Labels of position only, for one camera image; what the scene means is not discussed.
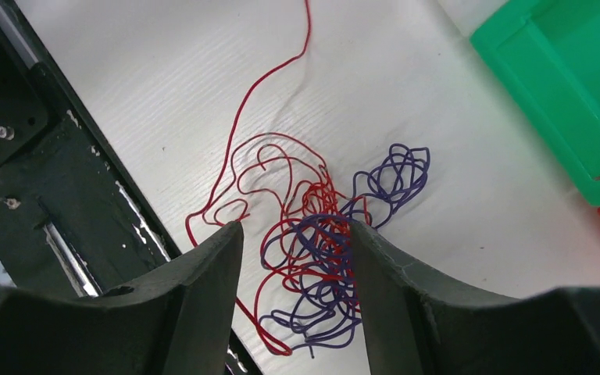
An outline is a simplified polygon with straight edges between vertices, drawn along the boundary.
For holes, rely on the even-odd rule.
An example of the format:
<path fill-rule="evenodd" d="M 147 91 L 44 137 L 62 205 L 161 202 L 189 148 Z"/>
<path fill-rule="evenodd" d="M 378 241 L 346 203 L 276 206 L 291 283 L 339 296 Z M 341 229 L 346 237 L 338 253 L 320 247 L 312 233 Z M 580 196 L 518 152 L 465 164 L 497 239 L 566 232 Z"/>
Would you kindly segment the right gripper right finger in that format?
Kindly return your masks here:
<path fill-rule="evenodd" d="M 350 226 L 373 374 L 600 374 L 600 287 L 511 298 Z"/>

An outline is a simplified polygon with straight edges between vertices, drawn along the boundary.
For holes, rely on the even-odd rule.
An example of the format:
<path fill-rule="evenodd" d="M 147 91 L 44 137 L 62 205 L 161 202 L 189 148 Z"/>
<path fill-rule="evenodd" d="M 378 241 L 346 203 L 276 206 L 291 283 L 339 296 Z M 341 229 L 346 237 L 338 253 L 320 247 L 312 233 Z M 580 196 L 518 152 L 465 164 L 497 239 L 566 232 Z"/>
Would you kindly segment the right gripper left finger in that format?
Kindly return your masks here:
<path fill-rule="evenodd" d="M 221 374 L 244 231 L 196 248 L 96 298 L 0 287 L 0 374 Z"/>

